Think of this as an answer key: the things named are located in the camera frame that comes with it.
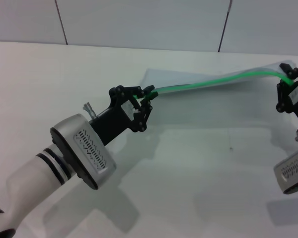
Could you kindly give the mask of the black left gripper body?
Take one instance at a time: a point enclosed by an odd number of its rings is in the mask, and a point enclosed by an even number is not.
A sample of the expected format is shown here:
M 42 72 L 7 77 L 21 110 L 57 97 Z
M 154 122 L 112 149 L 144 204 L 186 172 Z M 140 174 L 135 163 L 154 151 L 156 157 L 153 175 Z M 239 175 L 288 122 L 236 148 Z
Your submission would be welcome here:
M 110 105 L 90 122 L 91 127 L 106 146 L 126 129 L 133 131 L 134 113 L 129 117 L 122 109 L 126 102 L 132 104 L 132 108 L 140 109 L 140 105 L 135 98 L 117 99 L 115 97 L 115 87 L 109 90 Z

